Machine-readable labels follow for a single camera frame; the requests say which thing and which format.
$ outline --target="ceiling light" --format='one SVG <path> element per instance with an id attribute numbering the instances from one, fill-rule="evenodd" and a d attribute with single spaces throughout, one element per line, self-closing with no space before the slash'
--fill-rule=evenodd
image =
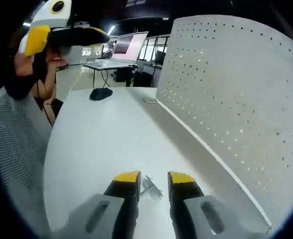
<path id="1" fill-rule="evenodd" d="M 107 32 L 107 34 L 110 36 L 111 35 L 111 33 L 112 33 L 112 31 L 115 29 L 115 26 L 112 26 L 111 28 L 110 28 L 110 30 Z"/>

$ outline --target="ceiling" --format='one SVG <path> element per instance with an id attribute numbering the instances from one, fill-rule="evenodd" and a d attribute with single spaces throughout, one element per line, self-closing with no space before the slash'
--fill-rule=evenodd
<path id="1" fill-rule="evenodd" d="M 126 7 L 128 2 L 134 5 Z M 169 34 L 175 18 L 223 14 L 261 22 L 293 38 L 293 0 L 73 0 L 72 10 L 74 21 L 85 20 L 105 31 L 117 25 L 115 35 L 137 30 L 147 30 L 149 36 Z"/>

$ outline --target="computer mouse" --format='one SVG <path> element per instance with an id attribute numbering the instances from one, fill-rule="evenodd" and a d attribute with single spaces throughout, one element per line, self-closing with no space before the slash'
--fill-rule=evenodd
<path id="1" fill-rule="evenodd" d="M 90 94 L 90 100 L 101 101 L 113 94 L 113 91 L 108 88 L 95 88 Z"/>

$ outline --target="white table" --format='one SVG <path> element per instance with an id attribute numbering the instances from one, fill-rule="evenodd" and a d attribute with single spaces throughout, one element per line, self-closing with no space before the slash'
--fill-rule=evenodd
<path id="1" fill-rule="evenodd" d="M 266 224 L 240 187 L 216 160 L 158 103 L 154 88 L 111 88 L 113 95 L 90 101 L 92 90 L 68 95 L 54 124 L 44 169 L 44 200 L 52 230 L 113 177 L 140 170 L 153 178 L 163 197 L 140 198 L 134 238 L 175 238 L 169 214 L 168 171 L 193 176 L 205 194 L 240 214 L 250 228 Z"/>
<path id="2" fill-rule="evenodd" d="M 96 78 L 96 70 L 97 71 L 108 71 L 108 70 L 119 70 L 119 69 L 131 69 L 133 70 L 134 68 L 137 68 L 136 64 L 128 64 L 128 63 L 119 63 L 117 65 L 113 65 L 113 64 L 105 64 L 103 63 L 103 61 L 107 61 L 104 59 L 101 60 L 96 60 L 95 62 L 90 62 L 87 64 L 84 64 L 83 66 L 88 67 L 90 69 L 93 69 L 93 88 L 95 87 L 95 78 Z M 107 84 L 107 86 L 110 87 L 110 85 L 107 83 L 107 79 L 108 79 L 108 74 L 106 75 L 106 79 L 104 79 L 104 77 L 102 76 L 105 84 Z M 130 87 L 131 85 L 131 78 L 127 78 L 126 79 L 126 84 L 127 87 Z"/>

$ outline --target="office chair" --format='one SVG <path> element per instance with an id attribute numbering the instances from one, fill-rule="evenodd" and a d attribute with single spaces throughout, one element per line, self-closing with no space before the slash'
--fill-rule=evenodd
<path id="1" fill-rule="evenodd" d="M 19 101 L 0 89 L 0 176 L 18 213 L 41 237 L 50 233 L 43 168 L 51 129 L 31 95 Z"/>

